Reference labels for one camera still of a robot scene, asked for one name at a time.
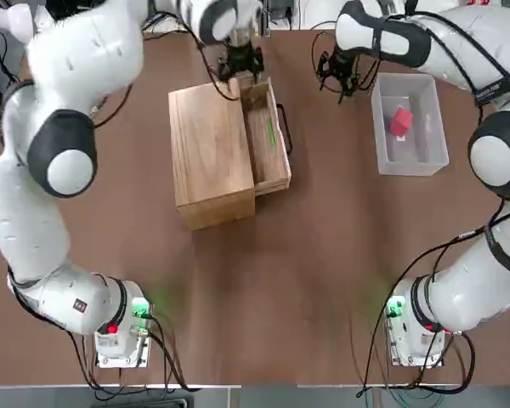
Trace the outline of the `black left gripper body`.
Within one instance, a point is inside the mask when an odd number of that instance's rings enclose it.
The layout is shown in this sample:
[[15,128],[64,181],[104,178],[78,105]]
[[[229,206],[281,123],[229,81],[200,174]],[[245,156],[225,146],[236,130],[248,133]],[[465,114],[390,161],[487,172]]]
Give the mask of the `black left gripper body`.
[[250,41],[242,45],[228,45],[226,65],[228,72],[254,72],[256,68],[256,55]]

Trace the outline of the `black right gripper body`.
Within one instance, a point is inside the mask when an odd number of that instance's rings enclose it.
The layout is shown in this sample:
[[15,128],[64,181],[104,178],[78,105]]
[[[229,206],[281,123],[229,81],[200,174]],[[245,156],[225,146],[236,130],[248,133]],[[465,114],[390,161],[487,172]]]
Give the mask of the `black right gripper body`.
[[334,49],[329,59],[331,76],[339,81],[355,78],[358,55]]

